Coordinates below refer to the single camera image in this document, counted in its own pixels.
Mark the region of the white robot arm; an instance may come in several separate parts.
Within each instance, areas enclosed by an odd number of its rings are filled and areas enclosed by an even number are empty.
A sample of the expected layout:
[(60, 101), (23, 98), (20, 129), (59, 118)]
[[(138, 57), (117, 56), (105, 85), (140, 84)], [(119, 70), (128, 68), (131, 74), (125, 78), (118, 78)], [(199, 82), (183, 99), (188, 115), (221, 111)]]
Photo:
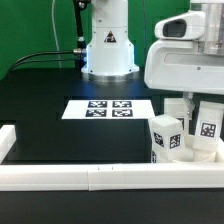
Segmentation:
[[(128, 1), (92, 0), (85, 78), (121, 81), (139, 71), (128, 39)], [(190, 9), (158, 22), (144, 82), (151, 89), (224, 95), (224, 0), (190, 0)]]

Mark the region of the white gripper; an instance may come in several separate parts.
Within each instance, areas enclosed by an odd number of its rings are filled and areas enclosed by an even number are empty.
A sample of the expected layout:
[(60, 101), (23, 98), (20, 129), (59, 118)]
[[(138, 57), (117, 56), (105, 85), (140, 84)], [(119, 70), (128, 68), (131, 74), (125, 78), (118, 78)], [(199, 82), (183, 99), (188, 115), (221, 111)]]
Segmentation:
[(151, 89), (184, 92), (192, 119), (193, 93), (224, 95), (224, 57), (199, 53), (193, 41), (158, 40), (148, 51), (144, 81)]

